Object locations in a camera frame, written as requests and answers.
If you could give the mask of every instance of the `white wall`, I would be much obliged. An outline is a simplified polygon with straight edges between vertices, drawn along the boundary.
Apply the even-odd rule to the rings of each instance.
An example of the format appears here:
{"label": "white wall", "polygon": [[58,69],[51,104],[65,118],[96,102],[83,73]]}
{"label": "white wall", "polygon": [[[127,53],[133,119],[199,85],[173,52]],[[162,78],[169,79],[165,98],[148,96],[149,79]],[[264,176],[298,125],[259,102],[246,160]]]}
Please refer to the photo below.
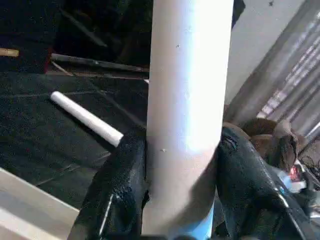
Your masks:
{"label": "white wall", "polygon": [[229,104],[305,0],[244,0],[231,33],[225,103]]}

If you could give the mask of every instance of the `brown object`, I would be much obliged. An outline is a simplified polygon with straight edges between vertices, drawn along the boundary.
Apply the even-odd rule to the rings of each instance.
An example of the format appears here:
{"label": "brown object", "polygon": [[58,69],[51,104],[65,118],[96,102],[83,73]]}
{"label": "brown object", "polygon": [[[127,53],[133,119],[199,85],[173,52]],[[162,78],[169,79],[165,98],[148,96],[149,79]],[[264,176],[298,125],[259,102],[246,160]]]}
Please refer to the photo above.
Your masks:
{"label": "brown object", "polygon": [[298,152],[304,144],[304,137],[291,129],[287,120],[276,123],[256,118],[243,127],[250,141],[261,157],[271,166],[289,172]]}
{"label": "brown object", "polygon": [[260,156],[264,157],[270,148],[271,140],[271,134],[262,134],[253,136],[250,139],[250,142],[252,143],[256,151],[260,154]]}
{"label": "brown object", "polygon": [[265,134],[272,135],[276,126],[277,123],[275,121],[264,118],[255,118],[247,122],[242,129],[246,134],[252,137]]}
{"label": "brown object", "polygon": [[0,47],[0,56],[16,58],[19,56],[19,50]]}

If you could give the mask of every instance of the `dark floor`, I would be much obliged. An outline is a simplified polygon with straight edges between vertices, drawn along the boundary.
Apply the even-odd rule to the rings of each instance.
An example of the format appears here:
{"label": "dark floor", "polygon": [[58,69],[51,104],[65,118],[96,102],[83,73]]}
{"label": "dark floor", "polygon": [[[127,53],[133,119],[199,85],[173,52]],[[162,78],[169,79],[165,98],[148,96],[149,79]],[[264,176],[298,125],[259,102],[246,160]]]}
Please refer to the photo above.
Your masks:
{"label": "dark floor", "polygon": [[50,101],[53,91],[125,133],[145,126],[143,80],[0,73],[0,167],[79,208],[113,147]]}

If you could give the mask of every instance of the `white plastic tube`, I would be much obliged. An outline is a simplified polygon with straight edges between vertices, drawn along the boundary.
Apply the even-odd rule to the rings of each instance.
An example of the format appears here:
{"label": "white plastic tube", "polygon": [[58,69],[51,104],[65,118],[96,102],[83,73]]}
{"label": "white plastic tube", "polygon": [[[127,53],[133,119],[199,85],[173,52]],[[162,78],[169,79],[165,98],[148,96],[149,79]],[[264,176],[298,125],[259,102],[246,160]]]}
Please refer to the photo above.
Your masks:
{"label": "white plastic tube", "polygon": [[55,91],[51,94],[50,99],[86,125],[88,128],[97,133],[100,137],[107,140],[113,146],[118,146],[123,134],[114,129],[109,124],[102,121],[97,116],[93,115],[82,106],[72,101],[61,92]]}
{"label": "white plastic tube", "polygon": [[212,217],[232,11],[233,0],[153,1],[142,234],[206,238],[195,231]]}

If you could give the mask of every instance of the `red light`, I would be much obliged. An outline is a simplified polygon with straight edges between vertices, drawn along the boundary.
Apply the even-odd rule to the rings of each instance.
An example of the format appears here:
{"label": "red light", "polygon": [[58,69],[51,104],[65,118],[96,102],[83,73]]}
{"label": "red light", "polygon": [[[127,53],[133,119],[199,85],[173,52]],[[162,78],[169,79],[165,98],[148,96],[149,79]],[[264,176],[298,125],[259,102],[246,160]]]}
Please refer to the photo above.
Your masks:
{"label": "red light", "polygon": [[290,169],[290,178],[291,178],[291,181],[297,181],[298,180],[298,169],[295,166],[293,166]]}

